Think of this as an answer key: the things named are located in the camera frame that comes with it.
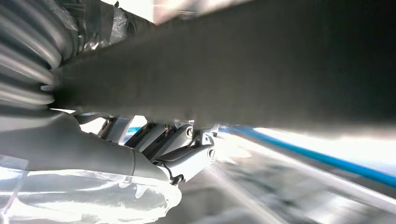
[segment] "flexible metal hose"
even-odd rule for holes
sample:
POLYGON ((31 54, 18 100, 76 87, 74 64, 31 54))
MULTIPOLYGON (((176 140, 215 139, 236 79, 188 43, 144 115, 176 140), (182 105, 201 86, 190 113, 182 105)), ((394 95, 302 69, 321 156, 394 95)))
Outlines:
POLYGON ((49 69, 77 52, 77 32, 43 4, 0 2, 0 105, 42 108, 52 103, 40 86, 53 85, 49 69))

